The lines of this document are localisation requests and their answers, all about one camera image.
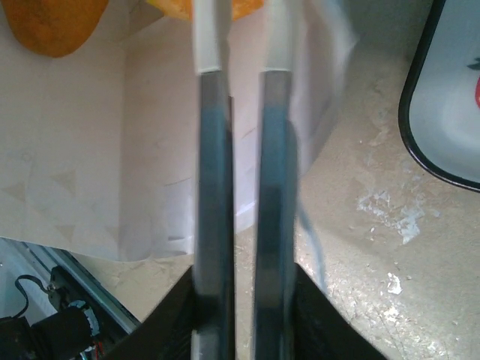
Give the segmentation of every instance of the white tray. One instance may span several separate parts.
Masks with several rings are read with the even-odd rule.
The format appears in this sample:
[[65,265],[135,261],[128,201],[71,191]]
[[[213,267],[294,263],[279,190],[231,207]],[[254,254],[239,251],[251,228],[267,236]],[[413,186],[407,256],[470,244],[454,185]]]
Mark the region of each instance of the white tray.
[[453,185],[480,191],[480,1],[436,0],[403,89],[399,125],[410,154]]

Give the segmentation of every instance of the red design on tray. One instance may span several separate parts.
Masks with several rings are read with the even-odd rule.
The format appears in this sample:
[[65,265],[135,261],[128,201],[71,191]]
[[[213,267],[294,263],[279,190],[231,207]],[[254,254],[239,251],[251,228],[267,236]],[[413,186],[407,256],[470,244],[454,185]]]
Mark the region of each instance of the red design on tray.
[[[468,65],[472,70],[480,71],[480,58],[475,59],[476,63]],[[477,86],[475,89],[475,101],[477,102],[478,108],[480,108],[480,76],[478,76]]]

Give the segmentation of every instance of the stained surface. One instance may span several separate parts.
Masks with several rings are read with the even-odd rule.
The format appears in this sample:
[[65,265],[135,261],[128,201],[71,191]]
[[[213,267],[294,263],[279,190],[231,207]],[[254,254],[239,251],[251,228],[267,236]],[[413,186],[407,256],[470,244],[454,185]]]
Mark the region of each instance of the stained surface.
[[[301,183],[331,299],[390,359],[477,359],[480,195],[420,169],[397,126],[430,1],[348,2],[359,42],[340,123]],[[312,272],[299,229],[296,240],[298,261]],[[240,359],[250,358],[253,249],[250,229],[235,245]],[[141,319],[191,261],[79,258]]]

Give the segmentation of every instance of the yellow object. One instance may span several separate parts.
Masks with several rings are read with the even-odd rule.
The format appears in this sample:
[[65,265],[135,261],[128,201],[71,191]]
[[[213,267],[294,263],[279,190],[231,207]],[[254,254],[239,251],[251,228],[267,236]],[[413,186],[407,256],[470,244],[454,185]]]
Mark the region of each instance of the yellow object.
[[[150,5],[163,11],[168,17],[183,20],[192,19],[192,0],[146,0]],[[263,0],[232,0],[233,19],[252,14],[263,6]]]
[[34,53],[59,58],[97,27],[108,0],[1,0],[15,38]]

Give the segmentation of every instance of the paper backdrop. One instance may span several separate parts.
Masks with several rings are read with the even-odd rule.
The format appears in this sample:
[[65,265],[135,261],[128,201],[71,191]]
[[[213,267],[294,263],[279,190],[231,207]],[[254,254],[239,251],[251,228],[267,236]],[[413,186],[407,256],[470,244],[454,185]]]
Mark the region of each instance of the paper backdrop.
[[[191,24],[128,36],[111,0],[74,54],[22,48],[0,13],[0,236],[109,260],[193,250],[198,91]],[[234,23],[236,230],[255,218],[262,10]],[[352,41],[335,4],[304,1],[291,116],[308,170],[334,123]]]

